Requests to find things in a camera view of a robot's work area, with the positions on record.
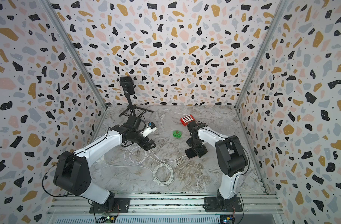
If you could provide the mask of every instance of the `marble floor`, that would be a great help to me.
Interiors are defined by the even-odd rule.
[[[154,113],[147,112],[144,116],[147,122],[155,123],[157,130],[148,135],[157,145],[153,152],[164,161],[172,161],[183,155],[189,146],[186,140],[190,137],[189,131],[180,122],[180,118],[188,114],[203,123],[207,123],[213,130],[227,136],[239,137],[242,146],[247,149],[244,132],[233,107],[230,106],[143,106]],[[125,105],[112,105],[107,109],[106,118],[98,135],[103,135],[108,127],[123,124],[126,116],[118,115],[126,108]],[[182,137],[173,137],[173,131],[182,132]],[[105,162],[113,165],[127,165],[125,157],[129,161],[129,150],[137,145],[126,148],[121,146],[111,149],[105,154]],[[152,180],[152,172],[142,167],[111,167],[104,163],[95,163],[91,168],[93,180],[100,186],[113,192],[216,192],[221,184],[222,172],[218,166],[215,148],[205,144],[208,153],[202,158],[188,159],[183,157],[169,165],[174,171],[174,182],[168,186],[159,186]],[[132,160],[139,161],[144,157],[145,151],[134,149]],[[141,166],[153,171],[159,165],[158,162],[147,158]],[[169,178],[169,171],[160,168],[157,177],[161,181]],[[241,176],[237,190],[241,193],[263,193],[262,182],[256,173],[252,159],[250,158],[249,171]]]

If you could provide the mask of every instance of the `white cable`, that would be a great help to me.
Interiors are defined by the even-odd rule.
[[[125,162],[128,164],[128,166],[107,164],[107,163],[103,162],[102,160],[101,160],[101,162],[104,163],[104,164],[106,164],[106,165],[108,165],[108,166],[114,166],[114,167],[132,167],[132,166],[137,166],[137,167],[146,168],[147,170],[151,171],[148,167],[140,166],[140,165],[139,165],[139,164],[141,164],[142,162],[144,162],[148,157],[150,157],[151,159],[153,159],[153,160],[157,161],[158,163],[160,163],[158,166],[156,166],[156,167],[154,168],[153,171],[151,171],[151,172],[153,173],[153,181],[154,181],[156,184],[158,184],[159,186],[168,186],[169,184],[171,184],[172,182],[174,182],[173,168],[172,168],[170,165],[165,164],[165,163],[175,162],[175,161],[177,161],[177,160],[183,158],[183,157],[186,156],[186,155],[183,155],[182,157],[180,157],[180,158],[178,158],[178,159],[176,159],[176,160],[172,160],[172,161],[163,161],[163,160],[161,160],[161,159],[158,158],[158,156],[154,153],[153,150],[151,150],[152,153],[155,155],[155,157],[157,157],[160,161],[164,162],[164,163],[162,163],[162,162],[159,162],[158,160],[154,159],[154,158],[150,155],[150,151],[148,150],[148,151],[145,151],[145,155],[144,155],[144,157],[143,157],[143,159],[142,159],[141,161],[133,161],[133,160],[131,159],[131,155],[132,155],[133,150],[135,150],[136,148],[141,148],[141,147],[139,147],[139,146],[134,147],[132,150],[130,150],[129,155],[128,155],[128,158],[129,158],[130,161],[131,161],[132,163],[134,163],[134,164],[130,164],[130,163],[128,163],[127,160],[126,160],[126,153],[127,153],[128,148],[126,148],[125,153],[124,153],[124,159],[125,159]],[[167,169],[169,170],[169,172],[170,172],[170,177],[169,177],[169,179],[168,179],[167,181],[160,181],[159,178],[156,176],[156,173],[157,173],[158,169],[161,168],[161,167],[167,168]]]

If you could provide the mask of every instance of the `green spool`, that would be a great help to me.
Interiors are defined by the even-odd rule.
[[[181,131],[173,131],[173,137],[181,138],[182,137],[182,132]]]

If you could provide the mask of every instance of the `terrazzo wallpaper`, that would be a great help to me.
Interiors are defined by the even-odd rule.
[[[341,1],[289,1],[239,112],[289,223],[341,224]]]
[[[231,105],[279,0],[51,2],[108,105]]]
[[[0,223],[43,222],[41,178],[88,143],[101,113],[40,3],[0,1]],[[45,188],[64,194],[53,175]]]

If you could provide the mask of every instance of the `mounting plate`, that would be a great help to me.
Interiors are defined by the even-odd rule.
[[[118,213],[128,213],[130,201],[131,201],[131,199],[128,197],[116,197],[116,198],[114,198],[115,206],[117,206],[117,208],[118,208],[118,205],[120,205]],[[91,208],[89,209],[89,212],[91,214],[93,214],[93,213],[99,214],[99,213],[103,213],[103,212],[107,212],[107,211],[108,211],[108,209],[106,209],[105,207],[102,207],[101,204],[98,204],[95,202],[92,203]],[[112,211],[112,213],[117,213],[117,209],[115,208]]]
[[[242,212],[243,207],[239,197],[236,197],[232,204],[227,205],[228,210],[220,209],[218,206],[216,197],[205,197],[204,198],[204,208],[205,212],[233,212],[233,207],[235,208],[235,212]]]

